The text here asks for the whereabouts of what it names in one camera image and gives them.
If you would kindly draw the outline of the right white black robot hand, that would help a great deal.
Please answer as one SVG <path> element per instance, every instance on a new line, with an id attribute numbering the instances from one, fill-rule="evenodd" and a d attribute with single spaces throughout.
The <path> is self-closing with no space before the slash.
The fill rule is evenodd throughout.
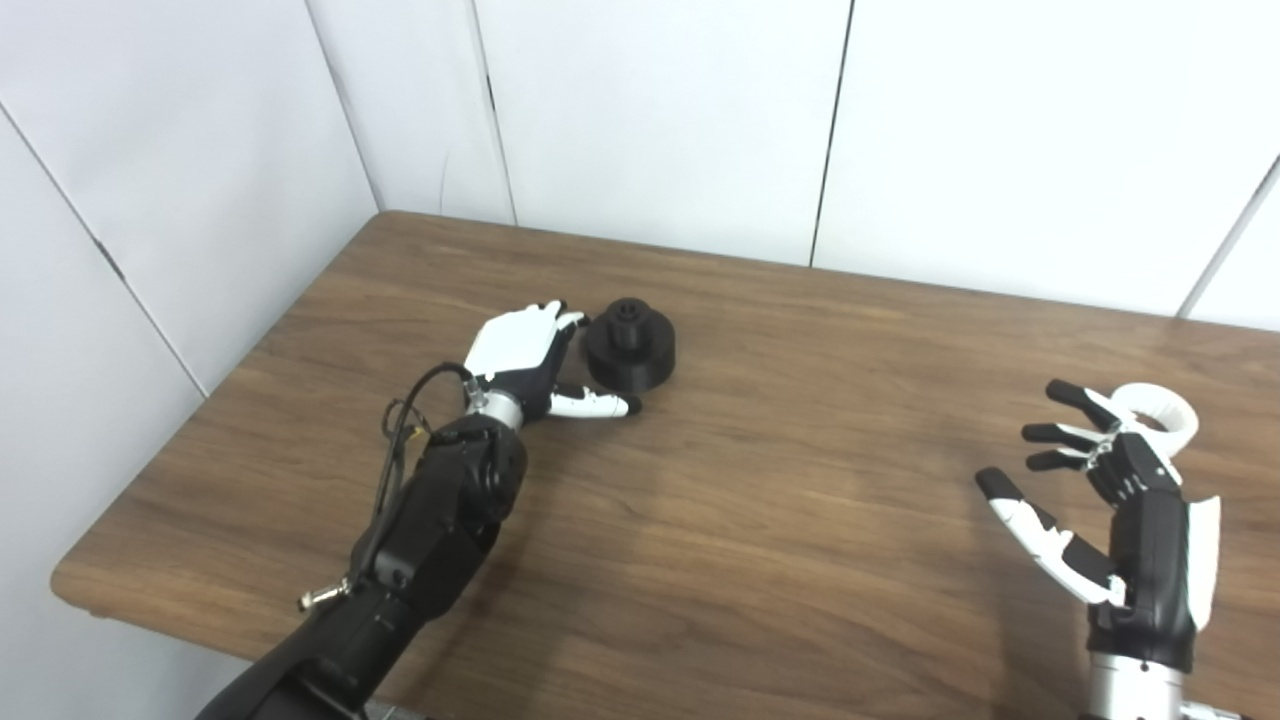
<path id="1" fill-rule="evenodd" d="M 1062 527 L 998 468 L 978 471 L 977 486 L 1036 564 L 1088 607 L 1091 652 L 1190 673 L 1212 616 L 1222 516 L 1220 497 L 1184 496 L 1172 461 L 1198 433 L 1198 413 L 1142 382 L 1103 395 L 1053 379 L 1044 392 L 1089 425 L 1025 425 L 1025 441 L 1047 445 L 1027 468 L 1080 473 L 1111 509 L 1108 547 Z"/>

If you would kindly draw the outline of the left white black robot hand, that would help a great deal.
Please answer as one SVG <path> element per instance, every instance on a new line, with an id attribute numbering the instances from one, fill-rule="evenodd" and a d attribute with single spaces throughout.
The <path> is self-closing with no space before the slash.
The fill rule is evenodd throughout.
<path id="1" fill-rule="evenodd" d="M 602 393 L 559 379 L 585 313 L 561 300 L 531 304 L 489 319 L 474 340 L 463 366 L 477 393 L 468 413 L 518 432 L 547 416 L 613 419 L 640 414 L 632 395 Z"/>

